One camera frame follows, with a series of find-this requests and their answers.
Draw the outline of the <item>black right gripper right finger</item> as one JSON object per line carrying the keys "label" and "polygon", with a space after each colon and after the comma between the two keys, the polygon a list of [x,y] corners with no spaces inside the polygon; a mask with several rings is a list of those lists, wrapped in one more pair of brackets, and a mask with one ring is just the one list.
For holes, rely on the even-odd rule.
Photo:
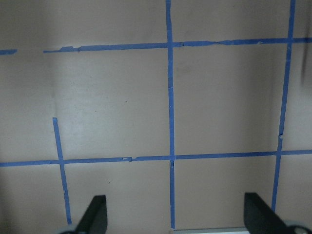
{"label": "black right gripper right finger", "polygon": [[289,234],[287,225],[257,193],[244,195],[244,225],[251,234]]}

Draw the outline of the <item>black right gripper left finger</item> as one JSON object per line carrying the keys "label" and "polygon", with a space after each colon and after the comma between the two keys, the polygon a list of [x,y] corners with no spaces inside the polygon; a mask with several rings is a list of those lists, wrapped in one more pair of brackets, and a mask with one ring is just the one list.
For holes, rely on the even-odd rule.
{"label": "black right gripper left finger", "polygon": [[75,228],[76,234],[105,234],[108,227],[105,195],[93,197],[83,217]]}

